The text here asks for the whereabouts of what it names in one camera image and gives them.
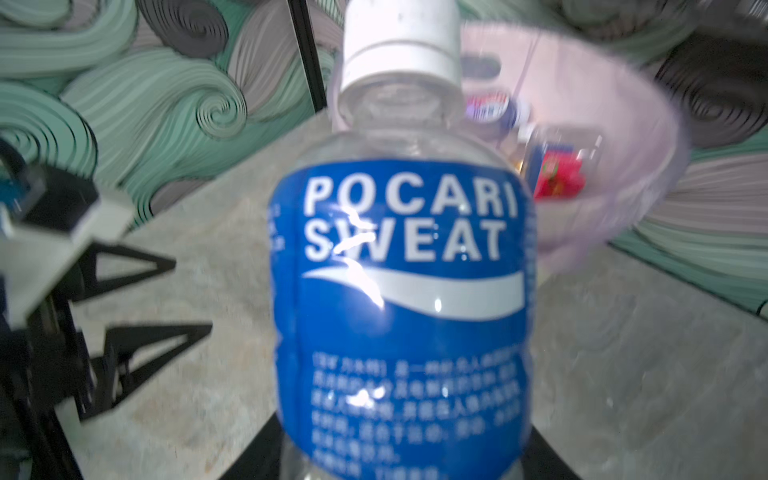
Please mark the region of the clear Ganten bottle white cap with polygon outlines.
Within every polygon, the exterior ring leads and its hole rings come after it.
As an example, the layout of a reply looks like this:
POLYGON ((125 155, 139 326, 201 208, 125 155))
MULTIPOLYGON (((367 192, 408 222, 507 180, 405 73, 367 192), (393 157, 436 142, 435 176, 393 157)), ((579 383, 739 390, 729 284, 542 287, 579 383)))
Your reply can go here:
POLYGON ((486 90, 466 96, 463 128, 486 142, 500 142, 528 123, 530 104, 506 90, 486 90))

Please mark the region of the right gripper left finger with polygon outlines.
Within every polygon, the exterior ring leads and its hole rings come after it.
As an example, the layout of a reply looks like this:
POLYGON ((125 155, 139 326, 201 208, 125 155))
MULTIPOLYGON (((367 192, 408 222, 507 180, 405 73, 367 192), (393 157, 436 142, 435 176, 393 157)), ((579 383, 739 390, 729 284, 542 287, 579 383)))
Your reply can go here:
POLYGON ((221 480, 278 480, 284 431, 273 413, 258 434, 220 477, 221 480))

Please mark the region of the red yellow label bottle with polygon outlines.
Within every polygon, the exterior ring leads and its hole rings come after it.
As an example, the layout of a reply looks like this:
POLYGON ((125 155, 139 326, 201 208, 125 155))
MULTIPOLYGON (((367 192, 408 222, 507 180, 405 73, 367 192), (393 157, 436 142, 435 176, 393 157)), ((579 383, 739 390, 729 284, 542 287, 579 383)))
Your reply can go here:
POLYGON ((597 177, 605 136, 597 128, 529 124, 518 132, 524 147, 520 173, 535 200, 577 197, 597 177))

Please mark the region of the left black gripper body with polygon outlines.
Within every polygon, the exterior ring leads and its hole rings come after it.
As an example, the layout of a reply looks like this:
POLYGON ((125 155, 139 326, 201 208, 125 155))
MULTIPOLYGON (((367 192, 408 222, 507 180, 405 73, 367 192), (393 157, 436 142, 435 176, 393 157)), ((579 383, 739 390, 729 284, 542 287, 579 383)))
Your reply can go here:
POLYGON ((12 328, 8 314, 2 314, 1 398, 31 454, 33 479, 83 477, 55 412, 69 399, 81 419, 94 407, 94 372, 71 311, 83 297, 59 287, 20 328, 12 328))

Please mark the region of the blue label bottle white cap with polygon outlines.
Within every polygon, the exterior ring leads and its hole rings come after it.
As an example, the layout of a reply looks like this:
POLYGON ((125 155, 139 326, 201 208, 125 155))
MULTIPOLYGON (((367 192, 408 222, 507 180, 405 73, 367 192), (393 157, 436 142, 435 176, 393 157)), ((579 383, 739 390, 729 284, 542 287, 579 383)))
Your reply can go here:
POLYGON ((453 1, 352 1, 337 110, 268 209, 284 479, 520 479, 529 188, 465 115, 453 1))

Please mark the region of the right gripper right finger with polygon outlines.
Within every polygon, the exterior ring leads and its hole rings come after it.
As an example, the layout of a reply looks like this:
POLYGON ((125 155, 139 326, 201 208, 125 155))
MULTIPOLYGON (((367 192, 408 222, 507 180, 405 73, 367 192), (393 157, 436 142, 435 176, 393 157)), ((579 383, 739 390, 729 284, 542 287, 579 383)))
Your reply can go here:
POLYGON ((521 462, 525 480, 581 480, 535 427, 521 462))

